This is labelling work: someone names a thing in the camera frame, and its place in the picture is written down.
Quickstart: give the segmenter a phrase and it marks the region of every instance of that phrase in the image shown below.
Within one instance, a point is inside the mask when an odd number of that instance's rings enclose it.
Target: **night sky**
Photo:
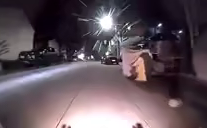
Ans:
[[[93,31],[92,23],[78,22],[79,14],[84,18],[96,16],[100,7],[130,7],[118,18],[118,22],[133,22],[142,19],[149,26],[163,22],[170,29],[182,28],[185,15],[179,0],[0,0],[0,4],[22,8],[36,33],[56,39],[66,47],[79,49],[83,44],[81,36]]]

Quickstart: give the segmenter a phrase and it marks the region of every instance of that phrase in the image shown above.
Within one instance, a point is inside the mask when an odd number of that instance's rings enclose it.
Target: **parked car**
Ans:
[[[101,64],[107,64],[107,65],[118,65],[119,60],[115,56],[103,56],[101,58]]]
[[[48,47],[39,50],[22,51],[19,60],[25,66],[48,66],[65,60],[63,55],[56,52],[54,48]]]

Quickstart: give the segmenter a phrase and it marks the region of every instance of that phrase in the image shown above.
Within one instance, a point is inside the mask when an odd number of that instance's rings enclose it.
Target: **street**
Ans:
[[[126,79],[120,66],[100,62],[2,76],[0,122],[4,128],[131,128],[137,122],[144,128],[195,128],[185,106],[170,108],[166,91],[147,86]]]

